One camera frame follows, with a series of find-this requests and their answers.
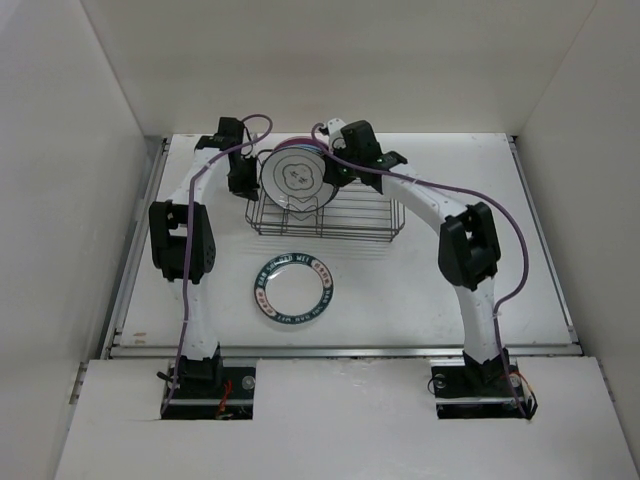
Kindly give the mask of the white plate flower outline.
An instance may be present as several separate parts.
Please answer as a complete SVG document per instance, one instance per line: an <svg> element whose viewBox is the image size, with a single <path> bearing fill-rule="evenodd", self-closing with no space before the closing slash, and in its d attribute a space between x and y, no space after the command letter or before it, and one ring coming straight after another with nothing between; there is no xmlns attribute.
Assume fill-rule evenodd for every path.
<svg viewBox="0 0 640 480"><path fill-rule="evenodd" d="M336 195L324 181L325 161L311 149L286 147L272 152L261 167L262 190L277 206L292 212L314 212Z"/></svg>

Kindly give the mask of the grey wire dish rack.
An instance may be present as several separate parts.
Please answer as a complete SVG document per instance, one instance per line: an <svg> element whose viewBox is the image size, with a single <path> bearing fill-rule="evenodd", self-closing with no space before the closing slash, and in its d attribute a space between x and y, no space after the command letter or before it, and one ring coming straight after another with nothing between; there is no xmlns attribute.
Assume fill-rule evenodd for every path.
<svg viewBox="0 0 640 480"><path fill-rule="evenodd" d="M266 158L258 168L259 198L249 200L245 210L245 220L261 235L390 242L405 226L405 208L399 202L358 180L335 187L334 198L317 211L285 210L262 190L260 173Z"/></svg>

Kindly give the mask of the green rimmed white plate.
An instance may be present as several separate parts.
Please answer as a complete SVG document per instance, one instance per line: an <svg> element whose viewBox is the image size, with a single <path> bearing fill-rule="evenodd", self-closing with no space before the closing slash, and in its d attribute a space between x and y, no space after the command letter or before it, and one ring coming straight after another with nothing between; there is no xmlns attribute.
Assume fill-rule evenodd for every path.
<svg viewBox="0 0 640 480"><path fill-rule="evenodd" d="M253 297L272 324L294 328L317 320L330 305L334 290L333 276L324 262L292 252L273 257L261 267Z"/></svg>

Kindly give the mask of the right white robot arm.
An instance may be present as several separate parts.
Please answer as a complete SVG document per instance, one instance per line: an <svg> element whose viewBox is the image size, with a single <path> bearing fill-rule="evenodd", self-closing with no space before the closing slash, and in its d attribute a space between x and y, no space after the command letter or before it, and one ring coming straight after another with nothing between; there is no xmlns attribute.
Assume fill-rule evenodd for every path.
<svg viewBox="0 0 640 480"><path fill-rule="evenodd" d="M495 277L501 259L493 213L480 193L418 177L396 151L384 152L371 124L319 123L312 137L328 139L325 181L360 181L408 208L438 235L437 265L454 287L464 328L463 381L477 394L495 387L508 354L496 326Z"/></svg>

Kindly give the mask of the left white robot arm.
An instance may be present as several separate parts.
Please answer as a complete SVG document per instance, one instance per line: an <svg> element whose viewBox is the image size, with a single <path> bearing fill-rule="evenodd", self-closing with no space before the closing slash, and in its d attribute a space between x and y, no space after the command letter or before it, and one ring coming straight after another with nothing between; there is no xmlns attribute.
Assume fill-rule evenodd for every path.
<svg viewBox="0 0 640 480"><path fill-rule="evenodd" d="M220 118L217 132L196 143L180 186L148 210L152 262L180 290L183 303L178 353L167 381L174 389L190 384L205 397L217 394L224 382L219 339L207 313L209 274L217 255L208 204L218 181L236 197L258 198L257 158L242 152L258 142L248 121Z"/></svg>

